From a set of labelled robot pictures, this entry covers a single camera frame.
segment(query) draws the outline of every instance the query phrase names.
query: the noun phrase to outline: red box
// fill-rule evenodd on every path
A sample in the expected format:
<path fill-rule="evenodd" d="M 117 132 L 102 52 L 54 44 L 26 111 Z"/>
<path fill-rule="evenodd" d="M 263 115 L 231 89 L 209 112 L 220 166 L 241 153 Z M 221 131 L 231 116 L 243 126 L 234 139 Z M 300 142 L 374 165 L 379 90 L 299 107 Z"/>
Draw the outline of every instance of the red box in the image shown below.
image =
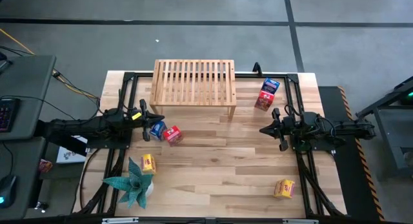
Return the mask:
<path fill-rule="evenodd" d="M 273 94 L 261 90 L 259 92 L 259 96 L 258 96 L 255 107 L 259 108 L 260 110 L 267 111 L 270 108 L 273 100 L 274 100 Z"/>
<path fill-rule="evenodd" d="M 168 130 L 164 131 L 163 137 L 165 137 L 170 146 L 179 143 L 183 139 L 181 131 L 176 126 L 173 126 Z"/>

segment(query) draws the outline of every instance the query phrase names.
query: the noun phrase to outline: gray desk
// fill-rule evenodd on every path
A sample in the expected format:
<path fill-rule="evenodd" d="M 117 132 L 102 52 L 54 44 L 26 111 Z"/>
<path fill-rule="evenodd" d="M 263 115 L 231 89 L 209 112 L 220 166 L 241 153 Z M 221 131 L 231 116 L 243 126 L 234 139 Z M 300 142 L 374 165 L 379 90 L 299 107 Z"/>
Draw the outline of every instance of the gray desk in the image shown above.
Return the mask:
<path fill-rule="evenodd" d="M 13 65 L 0 75 L 0 97 L 4 95 L 32 96 L 44 99 L 55 63 L 54 56 L 29 56 L 13 58 Z M 20 98 L 21 104 L 10 133 L 0 133 L 13 152 L 12 174 L 17 176 L 16 198 L 11 207 L 0 209 L 0 220 L 21 219 L 34 195 L 38 182 L 37 171 L 46 148 L 46 141 L 32 138 L 39 119 L 42 101 Z M 11 158 L 0 145 L 0 177 L 8 174 Z"/>

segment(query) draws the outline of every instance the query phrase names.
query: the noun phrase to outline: concrete floor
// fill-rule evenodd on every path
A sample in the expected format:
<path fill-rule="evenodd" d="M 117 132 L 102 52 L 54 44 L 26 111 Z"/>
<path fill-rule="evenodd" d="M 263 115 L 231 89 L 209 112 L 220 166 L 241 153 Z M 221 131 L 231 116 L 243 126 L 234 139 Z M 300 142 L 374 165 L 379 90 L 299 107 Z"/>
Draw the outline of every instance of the concrete floor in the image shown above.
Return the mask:
<path fill-rule="evenodd" d="M 413 22 L 413 0 L 291 0 L 295 21 Z M 26 18 L 140 19 L 184 21 L 288 21 L 284 0 L 4 0 L 0 16 Z M 150 70 L 155 59 L 235 59 L 236 70 L 256 61 L 264 71 L 297 72 L 289 27 L 285 26 L 86 26 L 0 24 L 37 54 L 57 56 L 56 68 L 95 95 L 107 70 Z M 319 85 L 341 85 L 353 113 L 412 75 L 412 28 L 297 27 L 305 72 Z M 0 45 L 21 49 L 4 35 Z M 46 100 L 78 118 L 93 104 L 55 80 Z M 45 106 L 45 120 L 61 117 Z M 378 136 L 362 142 L 373 174 L 386 167 Z M 53 181 L 44 198 L 46 214 L 68 214 L 76 179 Z M 413 180 L 375 183 L 386 220 L 413 222 Z"/>

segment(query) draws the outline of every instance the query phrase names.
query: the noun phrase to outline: potted plant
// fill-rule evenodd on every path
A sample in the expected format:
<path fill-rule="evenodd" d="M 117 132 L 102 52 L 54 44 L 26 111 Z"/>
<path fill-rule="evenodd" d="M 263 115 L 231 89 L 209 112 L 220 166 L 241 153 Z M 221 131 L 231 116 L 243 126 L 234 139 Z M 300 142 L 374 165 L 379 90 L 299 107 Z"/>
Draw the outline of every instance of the potted plant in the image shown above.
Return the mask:
<path fill-rule="evenodd" d="M 146 197 L 154 189 L 152 176 L 151 174 L 142 175 L 139 166 L 129 157 L 129 177 L 106 178 L 103 182 L 119 190 L 126 191 L 119 200 L 120 203 L 128 202 L 128 208 L 130 208 L 137 201 L 139 206 L 145 209 Z"/>

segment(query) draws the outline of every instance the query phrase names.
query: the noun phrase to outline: yellow snack box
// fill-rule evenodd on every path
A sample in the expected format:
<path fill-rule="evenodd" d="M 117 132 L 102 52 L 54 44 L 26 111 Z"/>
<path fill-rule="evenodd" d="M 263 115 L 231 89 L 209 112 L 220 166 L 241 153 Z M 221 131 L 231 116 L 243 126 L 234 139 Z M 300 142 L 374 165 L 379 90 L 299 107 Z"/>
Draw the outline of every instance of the yellow snack box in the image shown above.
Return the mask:
<path fill-rule="evenodd" d="M 289 179 L 282 179 L 277 182 L 274 190 L 275 198 L 292 198 L 294 192 L 294 181 Z"/>
<path fill-rule="evenodd" d="M 151 154 L 141 157 L 142 172 L 145 174 L 156 174 L 155 159 Z"/>

